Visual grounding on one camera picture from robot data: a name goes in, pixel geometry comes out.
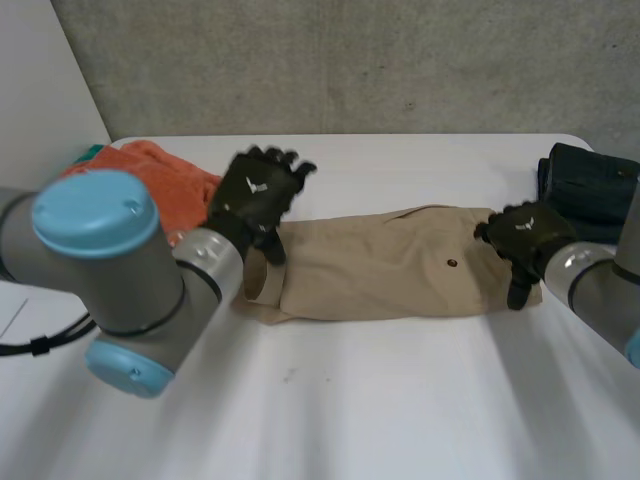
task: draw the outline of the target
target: white wall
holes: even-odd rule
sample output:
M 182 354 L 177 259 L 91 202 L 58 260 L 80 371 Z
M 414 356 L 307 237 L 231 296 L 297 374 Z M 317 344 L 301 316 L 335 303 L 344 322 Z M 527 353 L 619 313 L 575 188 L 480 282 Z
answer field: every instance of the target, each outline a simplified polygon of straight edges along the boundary
M 48 0 L 0 0 L 0 185 L 38 188 L 109 143 Z

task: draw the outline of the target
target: gray wall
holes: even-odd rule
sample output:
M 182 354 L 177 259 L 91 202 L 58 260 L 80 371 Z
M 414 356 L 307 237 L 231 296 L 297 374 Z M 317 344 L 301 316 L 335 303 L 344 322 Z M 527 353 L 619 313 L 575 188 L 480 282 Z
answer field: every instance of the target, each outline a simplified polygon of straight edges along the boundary
M 54 0 L 111 136 L 562 132 L 640 159 L 637 0 Z

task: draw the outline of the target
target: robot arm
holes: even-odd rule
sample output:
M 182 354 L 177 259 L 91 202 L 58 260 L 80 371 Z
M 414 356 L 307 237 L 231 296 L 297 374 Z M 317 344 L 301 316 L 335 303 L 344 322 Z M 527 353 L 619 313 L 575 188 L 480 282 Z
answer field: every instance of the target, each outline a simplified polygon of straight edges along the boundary
M 89 370 L 156 397 L 236 295 L 249 246 L 284 262 L 275 227 L 315 169 L 292 171 L 295 158 L 237 155 L 207 222 L 173 251 L 146 188 L 128 174 L 76 175 L 39 194 L 0 188 L 0 278 L 78 295 L 101 330 L 85 354 Z
M 640 368 L 640 188 L 615 256 L 597 244 L 577 241 L 571 227 L 542 204 L 508 207 L 480 224 L 476 236 L 510 260 L 514 272 L 526 272 L 533 283 L 544 280 L 582 321 Z

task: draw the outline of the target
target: beige pants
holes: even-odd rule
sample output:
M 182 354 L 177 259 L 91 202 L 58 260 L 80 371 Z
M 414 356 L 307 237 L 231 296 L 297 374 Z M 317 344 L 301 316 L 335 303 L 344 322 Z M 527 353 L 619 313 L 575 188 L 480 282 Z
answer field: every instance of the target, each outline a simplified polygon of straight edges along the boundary
M 244 298 L 236 306 L 269 324 L 292 318 L 463 317 L 505 310 L 510 266 L 473 238 L 476 224 L 490 213 L 424 206 L 284 223 L 280 236 L 287 264 L 273 267 L 250 252 Z M 535 287 L 529 305 L 541 301 Z

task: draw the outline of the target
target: folded dark fabric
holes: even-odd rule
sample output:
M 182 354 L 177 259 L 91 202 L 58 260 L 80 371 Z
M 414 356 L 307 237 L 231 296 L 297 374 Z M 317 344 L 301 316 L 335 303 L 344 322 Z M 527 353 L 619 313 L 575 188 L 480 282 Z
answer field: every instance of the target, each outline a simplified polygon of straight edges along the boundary
M 538 199 L 564 216 L 581 240 L 618 243 L 640 164 L 556 143 L 538 163 Z

